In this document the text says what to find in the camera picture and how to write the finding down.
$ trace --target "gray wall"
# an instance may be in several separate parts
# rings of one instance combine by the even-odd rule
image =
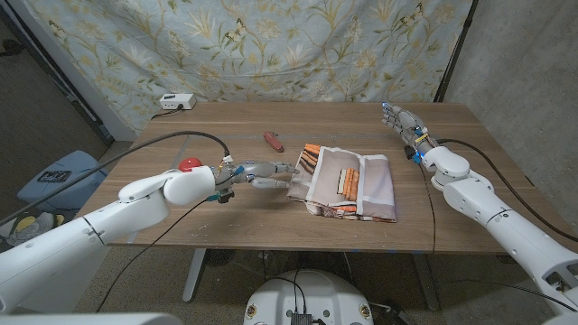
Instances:
[[[466,104],[578,232],[578,1],[480,0],[444,101]]]

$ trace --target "blue container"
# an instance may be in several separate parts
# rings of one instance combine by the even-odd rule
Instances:
[[[81,174],[96,166],[98,162],[91,155],[80,150],[75,151],[36,175],[18,192],[18,199],[28,203],[34,202],[60,186],[74,181]],[[78,184],[39,204],[36,208],[46,212],[56,209],[78,210],[89,200],[106,177],[105,171],[95,172]]]

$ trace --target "white power strip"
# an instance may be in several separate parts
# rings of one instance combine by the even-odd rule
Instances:
[[[182,104],[182,109],[192,109],[197,103],[193,94],[164,94],[159,100],[163,109],[177,109]]]

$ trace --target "patterned backdrop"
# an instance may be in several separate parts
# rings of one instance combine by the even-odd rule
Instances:
[[[26,0],[136,132],[164,93],[432,101],[471,0]]]

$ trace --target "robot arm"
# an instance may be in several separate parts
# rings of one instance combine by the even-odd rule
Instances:
[[[230,179],[224,182],[221,180],[226,176],[216,180],[208,166],[134,181],[118,193],[119,200],[0,254],[0,314],[10,313],[47,280],[104,245],[163,221],[170,213],[167,202],[187,205],[208,198],[215,190],[230,190],[233,183],[242,181],[255,185],[262,180],[265,185],[258,188],[287,187],[266,177],[274,172],[294,172],[290,164],[281,162],[227,164],[226,168]]]
[[[408,158],[434,172],[432,185],[455,210],[486,228],[532,277],[539,290],[578,311],[578,255],[522,217],[495,193],[468,161],[439,146],[423,121],[401,107],[384,103],[383,122],[401,134]],[[572,312],[546,300],[556,314]]]

